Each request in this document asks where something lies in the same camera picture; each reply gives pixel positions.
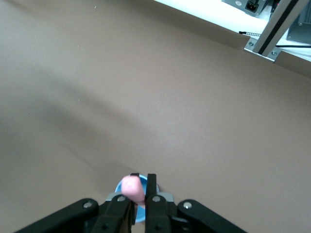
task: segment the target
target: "blue plastic cup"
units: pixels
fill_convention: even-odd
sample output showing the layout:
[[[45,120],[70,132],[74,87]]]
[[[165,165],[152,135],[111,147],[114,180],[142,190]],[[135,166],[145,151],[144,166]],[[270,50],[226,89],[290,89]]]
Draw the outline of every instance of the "blue plastic cup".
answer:
[[[146,194],[147,177],[145,177],[143,175],[139,175],[139,178],[140,178],[140,181],[142,184],[142,188],[144,189],[144,192]],[[115,192],[121,192],[121,184],[122,184],[122,181],[120,181],[118,183]],[[158,185],[156,185],[156,191],[159,192],[159,186]],[[141,206],[138,206],[135,222],[143,222],[146,219],[145,213],[146,213],[146,210],[144,208],[142,208]]]

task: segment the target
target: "white shelf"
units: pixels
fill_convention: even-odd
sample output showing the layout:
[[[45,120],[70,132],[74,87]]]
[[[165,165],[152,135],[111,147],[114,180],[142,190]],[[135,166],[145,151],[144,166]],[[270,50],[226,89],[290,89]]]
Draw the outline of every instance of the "white shelf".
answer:
[[[230,6],[221,0],[155,0],[190,15],[204,19],[234,32],[262,33],[266,27],[271,7],[267,6],[258,17]],[[279,45],[305,45],[286,40],[287,32],[279,41]],[[311,61],[311,49],[283,48],[287,53]]]

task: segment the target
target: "gray tabletop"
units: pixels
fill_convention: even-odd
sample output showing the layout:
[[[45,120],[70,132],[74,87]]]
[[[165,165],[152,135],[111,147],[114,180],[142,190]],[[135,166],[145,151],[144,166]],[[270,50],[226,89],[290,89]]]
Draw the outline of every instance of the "gray tabletop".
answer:
[[[152,1],[0,1],[0,232],[140,172],[248,232],[309,233],[310,78],[246,41]]]

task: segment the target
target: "black cable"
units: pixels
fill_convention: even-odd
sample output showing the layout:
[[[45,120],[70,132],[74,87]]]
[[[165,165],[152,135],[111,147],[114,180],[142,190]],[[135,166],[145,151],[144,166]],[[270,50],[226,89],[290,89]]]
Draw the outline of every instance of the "black cable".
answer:
[[[311,45],[276,45],[278,48],[308,48],[311,49]]]
[[[249,33],[249,32],[239,32],[240,34],[245,34],[245,35],[252,35],[252,36],[261,36],[259,33]]]

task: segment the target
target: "pink foam block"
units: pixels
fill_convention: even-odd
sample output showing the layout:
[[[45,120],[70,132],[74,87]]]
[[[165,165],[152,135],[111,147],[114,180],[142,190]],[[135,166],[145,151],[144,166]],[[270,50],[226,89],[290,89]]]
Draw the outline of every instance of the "pink foam block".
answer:
[[[138,176],[125,176],[122,179],[121,192],[138,205],[145,205],[145,193]]]

